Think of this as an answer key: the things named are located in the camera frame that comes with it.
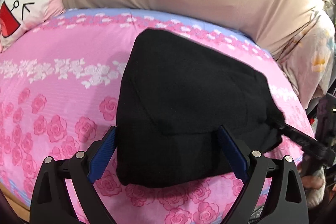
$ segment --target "pink pillow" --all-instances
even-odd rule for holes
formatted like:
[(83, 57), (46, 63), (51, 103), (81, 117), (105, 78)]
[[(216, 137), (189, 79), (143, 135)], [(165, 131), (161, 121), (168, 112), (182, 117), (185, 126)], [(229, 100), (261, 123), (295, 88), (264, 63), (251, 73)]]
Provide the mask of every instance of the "pink pillow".
[(64, 11), (62, 0), (0, 0), (2, 50), (6, 50), (26, 31)]

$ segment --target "silver screw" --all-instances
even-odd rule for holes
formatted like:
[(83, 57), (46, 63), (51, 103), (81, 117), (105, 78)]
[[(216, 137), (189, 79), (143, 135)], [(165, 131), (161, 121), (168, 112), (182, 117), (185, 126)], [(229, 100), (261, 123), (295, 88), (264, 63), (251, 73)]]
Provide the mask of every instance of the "silver screw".
[(293, 158), (289, 155), (285, 156), (285, 160), (288, 161), (288, 162), (292, 162), (293, 161)]
[(83, 151), (79, 151), (76, 153), (76, 158), (81, 159), (85, 156), (85, 153)]
[(256, 158), (260, 158), (261, 157), (261, 153), (258, 150), (252, 151), (252, 155), (255, 156)]
[(48, 164), (48, 163), (50, 163), (52, 160), (53, 160), (52, 157), (46, 157), (46, 158), (44, 159), (44, 162), (45, 162), (46, 164)]

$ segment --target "bed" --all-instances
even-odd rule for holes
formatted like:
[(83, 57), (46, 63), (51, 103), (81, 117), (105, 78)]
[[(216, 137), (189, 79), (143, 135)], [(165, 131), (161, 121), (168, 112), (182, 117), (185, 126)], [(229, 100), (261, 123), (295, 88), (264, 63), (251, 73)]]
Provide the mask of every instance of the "bed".
[[(283, 72), (242, 33), (149, 10), (70, 9), (24, 34), (0, 56), (0, 182), (25, 206), (45, 157), (69, 158), (115, 125), (123, 71), (136, 36), (146, 28), (188, 37), (262, 72), (286, 122), (313, 136)], [(284, 155), (296, 162), (302, 158), (300, 148), (285, 137), (267, 156)], [(118, 223), (220, 223), (243, 185), (225, 174), (164, 189), (123, 186), (116, 166), (114, 154), (94, 186)], [(67, 184), (79, 219), (87, 223)], [(265, 202), (269, 184), (258, 205)]]

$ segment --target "red cartoon mouth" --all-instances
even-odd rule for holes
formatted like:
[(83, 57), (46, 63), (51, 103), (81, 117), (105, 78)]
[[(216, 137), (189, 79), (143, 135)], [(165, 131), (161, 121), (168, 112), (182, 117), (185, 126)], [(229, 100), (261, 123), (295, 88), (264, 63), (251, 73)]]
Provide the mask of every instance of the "red cartoon mouth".
[(5, 2), (2, 3), (0, 8), (0, 26), (3, 37), (9, 37), (20, 27), (20, 23), (8, 9)]

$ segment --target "black cloth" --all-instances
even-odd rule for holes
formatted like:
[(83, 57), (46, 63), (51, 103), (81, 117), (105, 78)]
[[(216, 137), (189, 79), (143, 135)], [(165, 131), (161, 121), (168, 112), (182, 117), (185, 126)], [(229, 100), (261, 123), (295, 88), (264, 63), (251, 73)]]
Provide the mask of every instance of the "black cloth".
[(267, 117), (284, 120), (266, 77), (186, 38), (147, 29), (135, 40), (117, 109), (117, 176), (166, 187), (228, 173), (215, 131), (224, 125), (251, 149), (281, 143)]

